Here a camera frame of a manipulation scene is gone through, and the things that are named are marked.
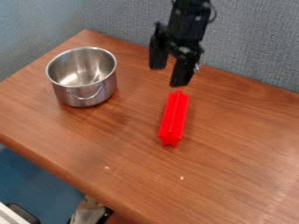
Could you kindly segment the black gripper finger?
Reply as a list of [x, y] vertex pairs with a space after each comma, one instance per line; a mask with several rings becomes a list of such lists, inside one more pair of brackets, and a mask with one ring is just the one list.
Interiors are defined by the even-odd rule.
[[202, 55], [199, 53], [175, 54], [177, 62], [173, 70], [170, 85], [175, 88], [187, 86], [199, 65]]
[[155, 23], [155, 31], [150, 41], [150, 68], [162, 70], [166, 68], [170, 53], [170, 39], [166, 26]]

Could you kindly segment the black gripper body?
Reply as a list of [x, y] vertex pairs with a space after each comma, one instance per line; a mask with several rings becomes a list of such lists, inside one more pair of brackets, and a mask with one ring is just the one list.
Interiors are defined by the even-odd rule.
[[173, 0], [173, 11], [166, 28], [171, 55], [205, 53], [202, 40], [211, 22], [211, 11], [211, 0]]

